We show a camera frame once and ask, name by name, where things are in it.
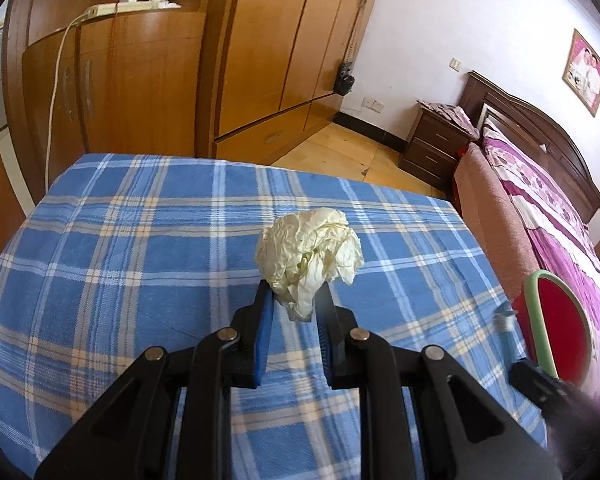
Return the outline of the black hanging bag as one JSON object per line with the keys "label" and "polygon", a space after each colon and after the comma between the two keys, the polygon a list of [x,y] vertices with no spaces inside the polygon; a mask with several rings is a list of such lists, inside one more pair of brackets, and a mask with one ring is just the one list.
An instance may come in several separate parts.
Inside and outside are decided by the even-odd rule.
{"label": "black hanging bag", "polygon": [[352,75],[352,62],[342,62],[337,70],[337,75],[332,91],[338,96],[346,96],[351,92],[355,83],[355,78]]}

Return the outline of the white power strip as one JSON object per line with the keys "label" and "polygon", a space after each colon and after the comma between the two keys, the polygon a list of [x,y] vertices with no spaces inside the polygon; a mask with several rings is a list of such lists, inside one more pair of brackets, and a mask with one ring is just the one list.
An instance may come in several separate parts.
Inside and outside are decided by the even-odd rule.
{"label": "white power strip", "polygon": [[102,18],[103,16],[112,14],[168,9],[181,9],[181,6],[170,1],[99,3],[86,9],[82,14],[82,18],[84,20],[92,20],[93,18]]}

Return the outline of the white paper ball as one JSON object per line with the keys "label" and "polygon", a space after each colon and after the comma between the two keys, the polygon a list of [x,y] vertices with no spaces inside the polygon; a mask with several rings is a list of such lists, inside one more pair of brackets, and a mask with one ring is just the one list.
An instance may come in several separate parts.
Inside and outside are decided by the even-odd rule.
{"label": "white paper ball", "polygon": [[265,228],[254,261],[288,318],[309,322],[318,290],[336,280],[352,284],[364,257],[346,214],[317,208],[286,214]]}

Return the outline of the red bin green rim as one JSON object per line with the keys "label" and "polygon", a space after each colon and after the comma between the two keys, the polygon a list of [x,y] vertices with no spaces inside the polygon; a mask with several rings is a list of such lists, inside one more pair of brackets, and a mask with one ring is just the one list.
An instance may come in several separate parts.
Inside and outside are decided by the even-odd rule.
{"label": "red bin green rim", "polygon": [[580,386],[592,360],[590,324],[579,299],[557,275],[539,270],[514,300],[527,353],[546,374]]}

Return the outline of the dark wooden headboard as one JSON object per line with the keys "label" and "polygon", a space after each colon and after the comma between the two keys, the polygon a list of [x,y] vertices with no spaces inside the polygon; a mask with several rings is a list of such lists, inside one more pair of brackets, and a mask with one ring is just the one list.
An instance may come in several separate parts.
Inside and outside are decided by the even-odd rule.
{"label": "dark wooden headboard", "polygon": [[577,145],[553,118],[474,70],[458,105],[477,129],[490,122],[504,133],[553,177],[583,222],[592,220],[600,209],[600,190]]}

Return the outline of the light blue plastic scrap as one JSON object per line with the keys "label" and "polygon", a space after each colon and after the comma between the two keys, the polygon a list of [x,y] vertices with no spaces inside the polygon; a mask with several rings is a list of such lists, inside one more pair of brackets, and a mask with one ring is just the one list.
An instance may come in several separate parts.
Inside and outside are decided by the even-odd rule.
{"label": "light blue plastic scrap", "polygon": [[505,351],[516,352],[516,312],[508,301],[500,304],[494,312],[494,327]]}

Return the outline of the folded cloth on nightstand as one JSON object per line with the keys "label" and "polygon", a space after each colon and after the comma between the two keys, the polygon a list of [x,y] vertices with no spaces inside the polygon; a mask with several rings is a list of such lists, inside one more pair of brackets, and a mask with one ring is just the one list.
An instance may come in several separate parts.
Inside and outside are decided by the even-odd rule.
{"label": "folded cloth on nightstand", "polygon": [[460,127],[468,134],[470,140],[479,140],[480,133],[470,121],[463,107],[452,104],[433,103],[426,101],[418,101],[418,104],[425,110],[429,110],[434,114],[438,114],[448,122],[452,122],[453,125]]}

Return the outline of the wooden wardrobe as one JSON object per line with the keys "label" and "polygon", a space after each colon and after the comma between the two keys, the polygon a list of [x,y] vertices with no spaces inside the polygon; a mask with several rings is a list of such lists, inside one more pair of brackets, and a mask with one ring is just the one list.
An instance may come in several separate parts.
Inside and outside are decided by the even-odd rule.
{"label": "wooden wardrobe", "polygon": [[195,154],[269,165],[328,126],[375,0],[200,0]]}

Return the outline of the framed wall picture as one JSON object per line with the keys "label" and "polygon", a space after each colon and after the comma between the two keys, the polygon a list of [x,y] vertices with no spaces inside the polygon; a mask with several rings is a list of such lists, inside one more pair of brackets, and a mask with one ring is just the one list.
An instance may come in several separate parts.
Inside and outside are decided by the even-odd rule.
{"label": "framed wall picture", "polygon": [[600,56],[577,29],[573,31],[562,80],[595,117],[600,107]]}

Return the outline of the wooden low cabinet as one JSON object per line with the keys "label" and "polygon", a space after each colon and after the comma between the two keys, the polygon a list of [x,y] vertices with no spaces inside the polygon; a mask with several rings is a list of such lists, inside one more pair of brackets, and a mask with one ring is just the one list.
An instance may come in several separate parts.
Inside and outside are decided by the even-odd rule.
{"label": "wooden low cabinet", "polygon": [[22,173],[33,200],[87,153],[192,156],[204,14],[122,13],[58,30],[21,55],[26,141]]}

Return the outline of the blue plaid tablecloth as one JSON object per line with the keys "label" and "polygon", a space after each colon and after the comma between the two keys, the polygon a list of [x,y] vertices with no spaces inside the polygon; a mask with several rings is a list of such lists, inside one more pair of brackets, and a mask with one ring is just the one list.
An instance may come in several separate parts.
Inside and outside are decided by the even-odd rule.
{"label": "blue plaid tablecloth", "polygon": [[539,443],[493,324],[505,295],[444,200],[210,159],[93,154],[50,188],[0,255],[0,447],[32,474],[146,348],[196,344],[250,304],[264,228],[342,211],[364,263],[337,304],[390,344],[437,344]]}

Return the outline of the bed with purple quilt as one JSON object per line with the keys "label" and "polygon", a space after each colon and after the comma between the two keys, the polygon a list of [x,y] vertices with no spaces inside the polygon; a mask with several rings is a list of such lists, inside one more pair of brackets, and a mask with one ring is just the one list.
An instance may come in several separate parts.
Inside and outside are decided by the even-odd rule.
{"label": "bed with purple quilt", "polygon": [[580,301],[592,336],[582,389],[600,402],[600,258],[588,227],[550,173],[488,119],[454,174],[460,211],[508,299],[545,270]]}

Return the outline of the dark wooden nightstand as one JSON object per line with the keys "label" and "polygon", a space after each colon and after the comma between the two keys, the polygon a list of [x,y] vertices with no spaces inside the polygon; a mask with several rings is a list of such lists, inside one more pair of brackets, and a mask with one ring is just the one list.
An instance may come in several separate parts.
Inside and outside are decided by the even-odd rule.
{"label": "dark wooden nightstand", "polygon": [[419,104],[398,166],[436,190],[450,194],[460,158],[475,140],[466,129]]}

